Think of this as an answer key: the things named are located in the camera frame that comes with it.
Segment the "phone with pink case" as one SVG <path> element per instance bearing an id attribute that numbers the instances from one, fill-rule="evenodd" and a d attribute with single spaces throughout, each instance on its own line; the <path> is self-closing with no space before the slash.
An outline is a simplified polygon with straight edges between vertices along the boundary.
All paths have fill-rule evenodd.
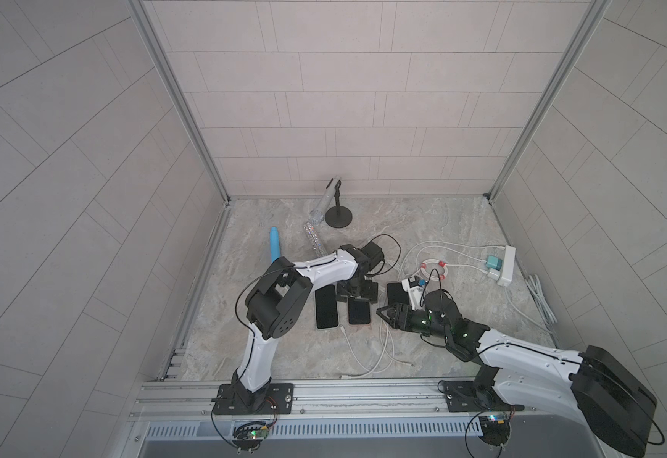
<path id="1" fill-rule="evenodd" d="M 371 324 L 371 303 L 365 299 L 349 298 L 348 323 L 351 326 Z"/>

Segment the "phone with grey case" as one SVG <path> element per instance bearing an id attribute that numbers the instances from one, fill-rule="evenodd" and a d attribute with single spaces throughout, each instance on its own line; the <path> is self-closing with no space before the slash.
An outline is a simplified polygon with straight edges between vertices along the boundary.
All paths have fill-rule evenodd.
<path id="1" fill-rule="evenodd" d="M 318 330 L 332 329 L 339 326 L 337 288 L 326 285 L 314 293 L 316 300 L 316 328 Z"/>

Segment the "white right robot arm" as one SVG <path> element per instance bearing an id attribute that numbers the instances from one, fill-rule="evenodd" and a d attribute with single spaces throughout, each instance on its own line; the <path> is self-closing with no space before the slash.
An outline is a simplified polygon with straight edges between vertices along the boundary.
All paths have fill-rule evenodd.
<path id="1" fill-rule="evenodd" d="M 461 362 L 480 366 L 475 379 L 482 410 L 526 406 L 585 425 L 623 455 L 642 457 L 655 429 L 655 395 L 609 351 L 543 347 L 462 316 L 449 292 L 427 293 L 414 309 L 389 300 L 377 315 L 390 328 L 443 341 Z"/>

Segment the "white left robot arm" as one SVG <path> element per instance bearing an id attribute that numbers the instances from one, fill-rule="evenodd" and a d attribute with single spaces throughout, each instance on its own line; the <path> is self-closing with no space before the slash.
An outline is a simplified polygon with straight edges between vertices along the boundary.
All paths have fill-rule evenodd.
<path id="1" fill-rule="evenodd" d="M 297 323 L 311 293 L 331 286 L 335 303 L 350 298 L 375 303 L 379 292 L 372 278 L 384 261 L 375 242 L 362 248 L 344 244 L 327 256 L 301 263 L 276 259 L 245 299 L 247 315 L 241 324 L 248 339 L 242 363 L 232 376 L 234 398 L 250 410 L 265 402 L 278 340 Z"/>

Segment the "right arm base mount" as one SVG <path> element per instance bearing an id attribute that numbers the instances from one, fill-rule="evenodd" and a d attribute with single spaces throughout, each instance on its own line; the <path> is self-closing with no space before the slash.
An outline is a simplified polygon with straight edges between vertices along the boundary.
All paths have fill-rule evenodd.
<path id="1" fill-rule="evenodd" d="M 509 405 L 501 400 L 494 389 L 487 389 L 485 385 L 476 381 L 459 380 L 438 382 L 438 391 L 445 398 L 448 411 L 451 413 L 497 411 L 520 412 L 522 405 Z"/>

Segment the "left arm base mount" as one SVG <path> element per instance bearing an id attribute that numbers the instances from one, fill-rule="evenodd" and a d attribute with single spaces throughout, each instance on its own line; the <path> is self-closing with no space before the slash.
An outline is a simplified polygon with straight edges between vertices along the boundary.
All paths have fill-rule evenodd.
<path id="1" fill-rule="evenodd" d="M 294 384 L 267 383 L 258 391 L 240 383 L 224 384 L 214 398 L 214 415 L 288 415 L 292 412 Z"/>

